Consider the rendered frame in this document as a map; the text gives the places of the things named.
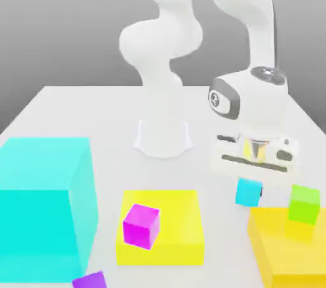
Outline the small green cube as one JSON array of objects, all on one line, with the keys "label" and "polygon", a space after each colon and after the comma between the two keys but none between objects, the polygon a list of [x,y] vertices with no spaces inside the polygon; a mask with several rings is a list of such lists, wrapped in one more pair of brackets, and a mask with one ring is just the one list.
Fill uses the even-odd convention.
[{"label": "small green cube", "polygon": [[288,208],[289,220],[315,225],[319,212],[320,191],[294,184]]}]

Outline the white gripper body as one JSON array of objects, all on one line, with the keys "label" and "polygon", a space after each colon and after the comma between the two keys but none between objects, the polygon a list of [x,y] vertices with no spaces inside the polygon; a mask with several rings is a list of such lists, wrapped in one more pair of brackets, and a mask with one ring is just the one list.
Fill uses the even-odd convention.
[{"label": "white gripper body", "polygon": [[300,176],[300,145],[294,139],[217,139],[211,154],[216,172],[247,179]]}]

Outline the small purple cube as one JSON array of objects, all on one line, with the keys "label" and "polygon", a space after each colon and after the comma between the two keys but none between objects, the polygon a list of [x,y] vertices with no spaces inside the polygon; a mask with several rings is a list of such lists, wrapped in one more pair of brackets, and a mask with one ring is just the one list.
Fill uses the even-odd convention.
[{"label": "small purple cube", "polygon": [[104,273],[102,271],[74,279],[72,285],[73,288],[107,288]]}]

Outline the large yellow box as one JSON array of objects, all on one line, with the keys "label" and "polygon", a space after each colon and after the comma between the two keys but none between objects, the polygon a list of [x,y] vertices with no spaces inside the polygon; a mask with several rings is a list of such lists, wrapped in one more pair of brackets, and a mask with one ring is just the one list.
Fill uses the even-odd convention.
[{"label": "large yellow box", "polygon": [[[160,210],[160,232],[150,250],[124,242],[122,223],[135,203]],[[203,265],[204,234],[197,191],[124,191],[115,250],[118,265]]]}]

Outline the large cyan box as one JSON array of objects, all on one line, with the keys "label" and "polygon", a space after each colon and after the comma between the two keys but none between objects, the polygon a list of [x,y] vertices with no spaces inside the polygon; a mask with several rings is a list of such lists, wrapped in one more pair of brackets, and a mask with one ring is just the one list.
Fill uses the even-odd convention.
[{"label": "large cyan box", "polygon": [[98,219],[86,137],[12,137],[0,147],[0,283],[84,276]]}]

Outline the small cyan cube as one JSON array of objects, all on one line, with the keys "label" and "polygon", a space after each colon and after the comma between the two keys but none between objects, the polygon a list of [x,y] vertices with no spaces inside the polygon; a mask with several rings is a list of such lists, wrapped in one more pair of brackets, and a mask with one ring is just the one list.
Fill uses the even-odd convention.
[{"label": "small cyan cube", "polygon": [[257,207],[262,196],[261,182],[240,178],[237,183],[236,204],[246,207]]}]

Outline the small magenta cube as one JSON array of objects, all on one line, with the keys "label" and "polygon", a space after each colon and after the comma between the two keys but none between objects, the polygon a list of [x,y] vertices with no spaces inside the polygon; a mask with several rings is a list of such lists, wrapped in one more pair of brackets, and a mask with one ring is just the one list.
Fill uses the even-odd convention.
[{"label": "small magenta cube", "polygon": [[122,225],[125,243],[150,250],[160,232],[160,210],[135,203]]}]

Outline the large orange box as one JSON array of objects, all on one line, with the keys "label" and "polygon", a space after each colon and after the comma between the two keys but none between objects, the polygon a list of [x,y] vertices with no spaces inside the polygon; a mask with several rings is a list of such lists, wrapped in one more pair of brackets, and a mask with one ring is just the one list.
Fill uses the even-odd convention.
[{"label": "large orange box", "polygon": [[248,236],[264,288],[326,288],[326,208],[313,226],[285,207],[252,207]]}]

